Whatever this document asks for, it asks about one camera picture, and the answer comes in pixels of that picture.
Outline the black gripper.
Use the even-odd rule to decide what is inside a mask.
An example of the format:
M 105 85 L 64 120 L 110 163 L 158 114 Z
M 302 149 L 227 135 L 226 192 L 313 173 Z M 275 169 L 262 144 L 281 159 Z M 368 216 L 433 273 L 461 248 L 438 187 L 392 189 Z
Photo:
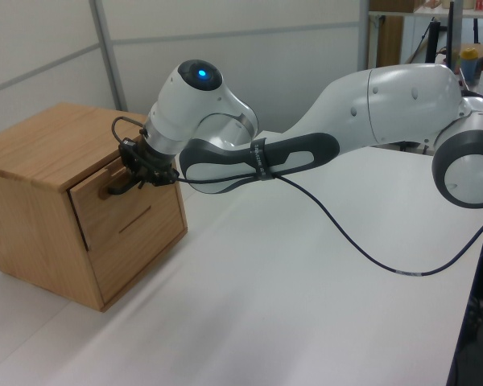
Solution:
M 137 141 L 124 138 L 118 149 L 123 165 L 140 179 L 177 179 L 174 156 L 153 150 L 144 137 Z

